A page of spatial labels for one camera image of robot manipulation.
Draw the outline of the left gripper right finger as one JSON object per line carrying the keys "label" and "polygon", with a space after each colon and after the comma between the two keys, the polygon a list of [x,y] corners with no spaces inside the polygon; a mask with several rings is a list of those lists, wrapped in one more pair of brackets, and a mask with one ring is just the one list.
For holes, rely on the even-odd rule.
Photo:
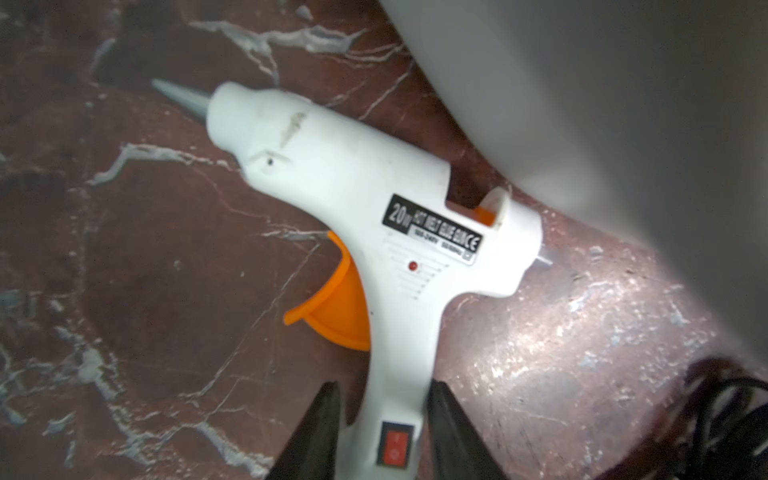
{"label": "left gripper right finger", "polygon": [[508,479],[447,383],[431,382],[426,412],[435,479]]}

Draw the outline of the small white glue gun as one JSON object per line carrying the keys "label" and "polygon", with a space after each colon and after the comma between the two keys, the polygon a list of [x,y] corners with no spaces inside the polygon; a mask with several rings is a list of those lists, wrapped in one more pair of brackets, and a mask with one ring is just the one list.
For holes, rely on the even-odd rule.
{"label": "small white glue gun", "polygon": [[515,293],[541,249],[539,214],[504,188],[483,198],[479,214],[463,213],[447,202],[447,162],[289,92],[233,82],[210,94],[158,79],[153,86],[204,118],[250,187],[315,217],[347,248],[371,347],[336,475],[414,478],[443,313],[466,293]]}

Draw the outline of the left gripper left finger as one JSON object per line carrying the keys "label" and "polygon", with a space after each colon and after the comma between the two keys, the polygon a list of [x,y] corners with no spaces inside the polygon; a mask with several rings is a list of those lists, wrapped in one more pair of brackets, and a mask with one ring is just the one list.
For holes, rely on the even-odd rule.
{"label": "left gripper left finger", "polygon": [[340,415],[339,384],[325,382],[265,479],[333,480]]}

